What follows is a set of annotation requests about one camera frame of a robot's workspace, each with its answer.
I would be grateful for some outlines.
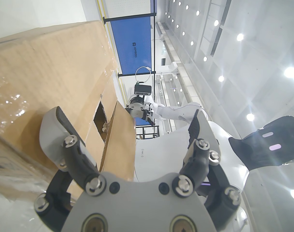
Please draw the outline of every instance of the blue banner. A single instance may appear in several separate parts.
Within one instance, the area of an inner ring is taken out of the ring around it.
[[[141,66],[151,68],[150,17],[111,21],[123,74],[132,74]],[[139,73],[147,73],[142,68]]]

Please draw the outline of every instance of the black pole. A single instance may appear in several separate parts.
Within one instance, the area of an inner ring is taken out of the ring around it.
[[[156,71],[156,0],[153,0],[153,69]],[[153,101],[156,101],[156,75],[153,75]]]
[[[110,22],[110,21],[117,21],[117,20],[124,20],[124,19],[145,18],[145,17],[153,17],[155,15],[156,15],[156,13],[154,12],[154,13],[131,15],[131,16],[125,16],[125,17],[108,18],[108,19],[106,19],[105,17],[103,17],[103,21],[104,21],[104,24],[106,24],[106,22]]]
[[[142,72],[139,72],[139,73],[136,73],[136,75],[145,75],[145,74],[150,74],[149,72],[144,72],[144,73],[142,73]],[[129,74],[119,74],[118,73],[118,78],[119,77],[124,77],[124,76],[134,76],[135,75],[135,73],[129,73]]]

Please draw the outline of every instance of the white wall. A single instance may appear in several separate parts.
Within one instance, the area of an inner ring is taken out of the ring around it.
[[[0,0],[0,38],[35,27],[83,21],[80,0]]]

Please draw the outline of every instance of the white cable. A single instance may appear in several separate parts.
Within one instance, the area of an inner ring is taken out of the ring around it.
[[[136,72],[135,72],[135,80],[136,80],[136,82],[138,82],[138,80],[137,80],[137,78],[136,78],[137,71],[138,71],[139,69],[141,69],[141,68],[146,68],[146,69],[150,72],[148,79],[147,79],[146,81],[143,82],[143,83],[145,83],[145,82],[147,82],[147,81],[150,79],[150,76],[151,76],[151,69],[150,69],[150,67],[147,67],[147,66],[141,66],[140,68],[138,68],[138,69],[136,70]]]

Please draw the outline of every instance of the black metal frame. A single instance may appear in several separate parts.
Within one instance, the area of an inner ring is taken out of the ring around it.
[[[146,127],[153,127],[153,133],[148,133],[148,134],[145,134],[145,128]],[[143,136],[143,140],[145,139],[152,139],[152,138],[157,138],[160,136],[160,133],[159,133],[159,126],[151,126],[151,125],[144,125],[144,126],[136,126],[136,128],[142,128],[142,131],[143,133],[142,134],[136,134],[136,136]],[[146,138],[146,136],[148,135],[152,135],[152,138]]]

